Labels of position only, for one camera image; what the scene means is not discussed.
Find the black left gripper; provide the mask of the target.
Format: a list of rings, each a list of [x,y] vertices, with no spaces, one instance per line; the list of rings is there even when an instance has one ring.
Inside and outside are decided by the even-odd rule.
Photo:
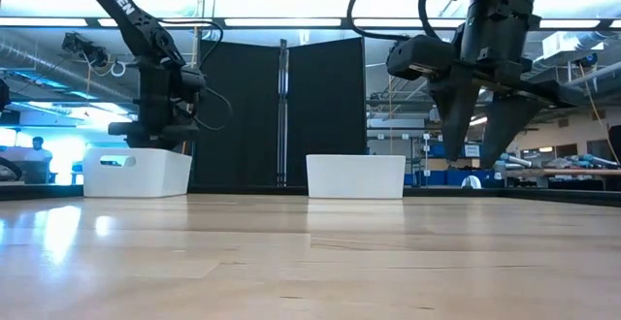
[[[190,112],[179,103],[197,104],[206,86],[205,75],[196,68],[141,64],[139,71],[138,122],[112,122],[108,133],[123,136],[130,148],[174,149],[193,141],[199,128],[190,124]],[[150,134],[160,134],[159,139]]]

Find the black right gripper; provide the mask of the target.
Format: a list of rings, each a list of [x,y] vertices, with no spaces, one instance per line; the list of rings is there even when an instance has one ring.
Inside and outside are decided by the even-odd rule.
[[[527,82],[521,75],[531,62],[523,58],[527,32],[539,24],[534,0],[472,0],[463,26],[459,62],[429,80],[429,93],[441,119],[445,158],[455,162],[470,127],[481,86],[500,89],[486,111],[480,167],[492,168],[543,108],[572,108],[552,80]]]

